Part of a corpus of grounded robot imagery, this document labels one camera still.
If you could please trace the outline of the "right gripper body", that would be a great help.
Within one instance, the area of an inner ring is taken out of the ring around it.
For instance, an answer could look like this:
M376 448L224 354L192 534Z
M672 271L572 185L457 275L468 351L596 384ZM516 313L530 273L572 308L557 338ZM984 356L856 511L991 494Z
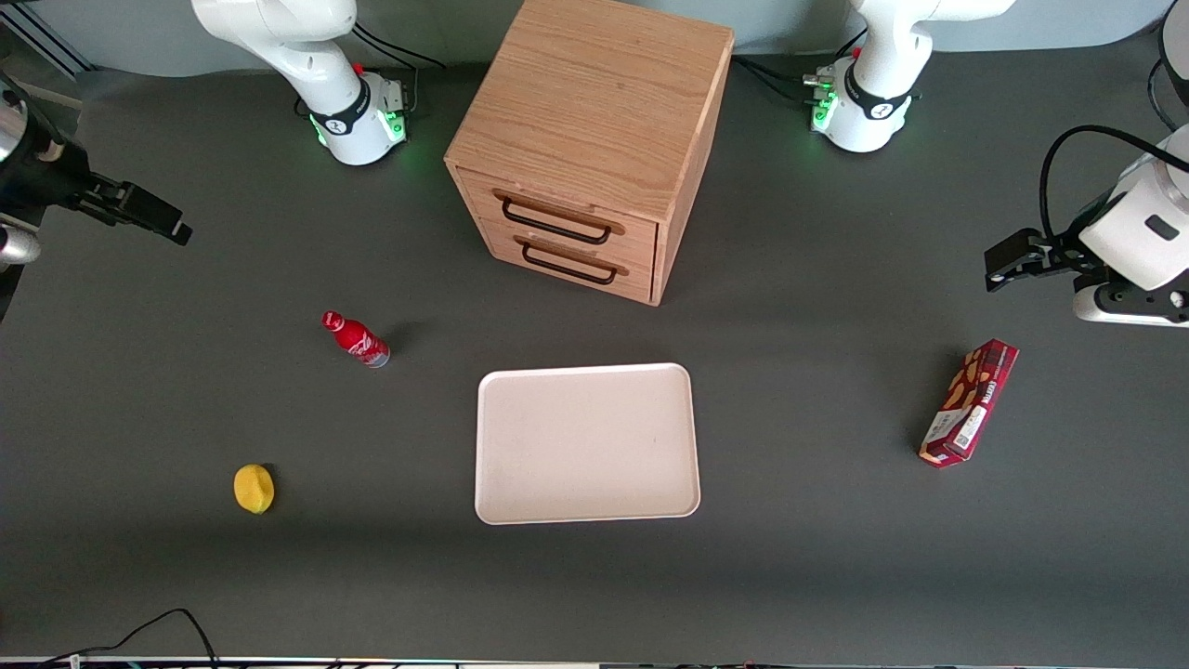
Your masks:
M92 216L88 193L84 149L59 131L33 95L4 72L4 223L40 225L52 207Z

